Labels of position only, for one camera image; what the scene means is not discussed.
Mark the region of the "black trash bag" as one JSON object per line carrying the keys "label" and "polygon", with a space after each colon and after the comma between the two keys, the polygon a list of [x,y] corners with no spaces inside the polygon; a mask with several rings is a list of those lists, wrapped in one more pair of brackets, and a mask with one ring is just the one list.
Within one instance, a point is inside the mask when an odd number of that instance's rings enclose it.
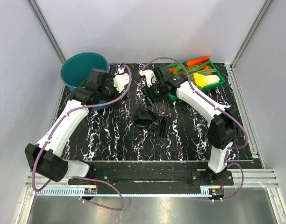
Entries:
{"label": "black trash bag", "polygon": [[161,116],[148,109],[148,107],[153,106],[154,102],[146,95],[144,95],[144,99],[146,107],[141,105],[137,107],[134,114],[134,126],[150,131],[157,131],[161,138],[167,138],[171,126],[171,116]]}

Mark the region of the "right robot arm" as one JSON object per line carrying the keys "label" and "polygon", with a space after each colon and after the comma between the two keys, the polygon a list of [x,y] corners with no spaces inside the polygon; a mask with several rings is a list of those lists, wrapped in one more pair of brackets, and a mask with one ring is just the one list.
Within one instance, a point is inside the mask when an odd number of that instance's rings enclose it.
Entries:
{"label": "right robot arm", "polygon": [[143,93],[147,100],[158,103],[167,94],[172,94],[189,104],[202,115],[208,126],[207,140],[211,145],[208,162],[207,181],[218,184],[222,179],[222,171],[226,168],[226,152],[233,145],[238,134],[238,125],[229,117],[236,115],[231,106],[221,105],[197,88],[191,88],[184,74],[173,74],[168,66],[160,65],[152,70],[141,70],[139,75],[146,79],[147,85]]}

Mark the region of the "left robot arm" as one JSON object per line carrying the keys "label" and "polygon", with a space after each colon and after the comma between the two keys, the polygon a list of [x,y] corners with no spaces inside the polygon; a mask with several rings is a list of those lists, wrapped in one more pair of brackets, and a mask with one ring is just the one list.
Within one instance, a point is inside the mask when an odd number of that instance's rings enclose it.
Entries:
{"label": "left robot arm", "polygon": [[129,83],[128,74],[111,75],[92,69],[88,78],[71,92],[66,106],[51,129],[36,143],[29,143],[25,154],[32,173],[58,182],[78,176],[84,184],[94,181],[95,173],[83,161],[61,159],[62,151],[79,123],[91,111],[91,105],[103,106],[122,93]]}

